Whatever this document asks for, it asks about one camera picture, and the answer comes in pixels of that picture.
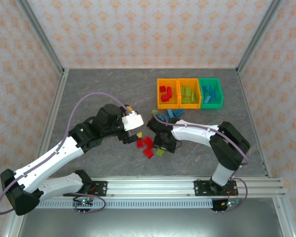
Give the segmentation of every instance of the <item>red block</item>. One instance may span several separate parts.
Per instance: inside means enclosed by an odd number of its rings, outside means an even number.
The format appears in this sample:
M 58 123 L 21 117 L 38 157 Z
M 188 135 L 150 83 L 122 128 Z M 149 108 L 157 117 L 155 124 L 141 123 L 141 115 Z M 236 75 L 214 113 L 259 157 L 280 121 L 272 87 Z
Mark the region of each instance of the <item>red block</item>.
M 146 156 L 148 159 L 150 159 L 151 157 L 153 157 L 153 152 L 152 152 L 149 148 L 144 149 L 143 152 L 144 152 L 145 156 Z
M 144 138 L 144 143 L 146 144 L 146 146 L 147 146 L 148 149 L 152 149 L 152 147 L 153 147 L 153 141 L 152 141 L 152 139 L 150 137 L 146 136 Z
M 166 92 L 166 87 L 164 85 L 160 86 L 159 90 L 160 90 L 160 92 Z
M 167 101 L 169 101 L 169 100 L 170 100 L 170 97 L 169 97 L 168 94 L 165 94 L 165 95 L 162 95 L 162 96 L 161 96 L 161 101 L 162 101 L 162 102 L 167 102 Z
M 171 87 L 167 87 L 167 94 L 169 95 L 170 98 L 172 98 L 172 90 Z
M 144 147 L 144 142 L 142 139 L 137 140 L 137 148 L 143 148 Z

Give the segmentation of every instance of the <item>purple cable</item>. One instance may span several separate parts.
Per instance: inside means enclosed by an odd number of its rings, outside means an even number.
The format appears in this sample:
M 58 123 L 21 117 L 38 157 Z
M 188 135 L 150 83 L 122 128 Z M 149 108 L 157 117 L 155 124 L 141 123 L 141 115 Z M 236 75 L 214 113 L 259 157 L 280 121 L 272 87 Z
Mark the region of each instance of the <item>purple cable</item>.
M 90 214 L 90 213 L 94 213 L 94 212 L 98 212 L 98 211 L 102 211 L 105 207 L 106 207 L 106 205 L 107 205 L 107 203 L 106 203 L 106 201 L 103 199 L 103 198 L 101 198 L 101 197 L 99 197 L 99 196 L 96 196 L 96 195 L 91 195 L 91 194 L 80 194 L 80 193 L 70 193 L 71 195 L 76 195 L 76 196 L 86 196 L 86 197 L 91 197 L 91 198 L 97 198 L 97 199 L 100 199 L 103 203 L 104 203 L 104 205 L 101 207 L 101 208 L 98 208 L 98 209 L 95 209 L 95 210 L 92 210 L 92 211 L 87 211 L 87 212 L 83 212 L 84 214 Z M 79 214 L 81 211 L 80 210 L 78 210 L 77 209 L 77 205 L 79 204 L 79 203 L 81 203 L 81 201 L 80 202 L 77 202 L 75 205 L 74 205 L 74 210 Z
M 230 210 L 226 210 L 226 211 L 218 211 L 219 213 L 227 213 L 227 212 L 231 212 L 231 211 L 237 210 L 247 200 L 247 197 L 248 197 L 248 187 L 247 187 L 245 181 L 243 179 L 240 179 L 240 178 L 232 178 L 231 180 L 239 180 L 239 181 L 241 181 L 243 183 L 243 185 L 245 186 L 245 189 L 246 189 L 245 197 L 243 198 L 242 202 L 239 203 L 236 207 L 234 207 L 234 208 L 232 208 Z
M 198 127 L 198 128 L 201 128 L 201 129 L 204 129 L 204 130 L 210 130 L 211 132 L 214 132 L 216 134 L 218 134 L 219 136 L 223 137 L 225 140 L 227 140 L 241 155 L 242 157 L 247 161 L 247 163 L 243 163 L 241 165 L 248 165 L 250 162 L 249 162 L 249 159 L 248 157 L 246 156 L 246 154 L 243 153 L 243 151 L 229 138 L 227 137 L 225 134 L 213 129 L 213 128 L 210 128 L 210 127 L 206 127 L 206 126 L 202 126 L 202 125 L 199 125 L 199 124 L 187 124 L 187 125 L 184 125 L 184 124 L 174 124 L 174 123 L 169 123 L 169 122 L 163 122 L 161 121 L 160 119 L 158 119 L 156 117 L 156 115 L 153 115 L 153 117 L 159 122 L 159 123 L 162 123 L 164 125 L 169 125 L 169 126 L 177 126 L 177 127 Z
M 18 182 L 21 178 L 23 178 L 24 176 L 26 176 L 27 174 L 29 174 L 30 172 L 32 172 L 33 170 L 35 170 L 36 168 L 40 167 L 42 164 L 45 164 L 46 162 L 48 162 L 59 150 L 60 148 L 62 147 L 62 145 L 64 144 L 65 142 L 65 139 L 67 138 L 67 135 L 68 135 L 68 132 L 69 132 L 69 128 L 70 128 L 70 123 L 71 123 L 71 120 L 73 119 L 73 116 L 74 116 L 74 113 L 75 113 L 75 110 L 77 109 L 78 105 L 83 101 L 85 100 L 87 97 L 91 96 L 91 95 L 106 95 L 110 98 L 112 98 L 113 100 L 115 100 L 117 103 L 119 103 L 126 111 L 130 112 L 129 109 L 122 103 L 120 102 L 118 99 L 116 99 L 114 96 L 110 95 L 110 94 L 107 94 L 107 93 L 104 93 L 104 92 L 91 92 L 89 94 L 86 94 L 85 96 L 83 96 L 77 103 L 76 105 L 74 106 L 74 109 L 72 110 L 71 114 L 70 114 L 70 117 L 69 117 L 69 120 L 68 120 L 68 123 L 67 123 L 67 127 L 66 127 L 66 131 L 65 131 L 65 134 L 64 134 L 64 137 L 61 141 L 61 143 L 59 144 L 58 148 L 55 150 L 55 152 L 53 152 L 49 157 L 47 157 L 45 160 L 43 160 L 42 162 L 38 163 L 37 165 L 35 165 L 34 167 L 32 167 L 31 169 L 29 169 L 28 171 L 24 172 L 23 175 L 20 175 L 19 177 L 17 177 L 16 179 L 14 179 L 4 190 L 3 192 L 1 193 L 0 195 L 0 202 L 2 201 L 2 198 L 4 197 L 4 195 L 6 194 L 6 192 L 16 183 Z M 13 211 L 13 208 L 10 209 L 10 210 L 7 210 L 7 211 L 4 211 L 4 212 L 0 212 L 0 215 L 5 215 L 7 213 L 10 213 L 11 211 Z

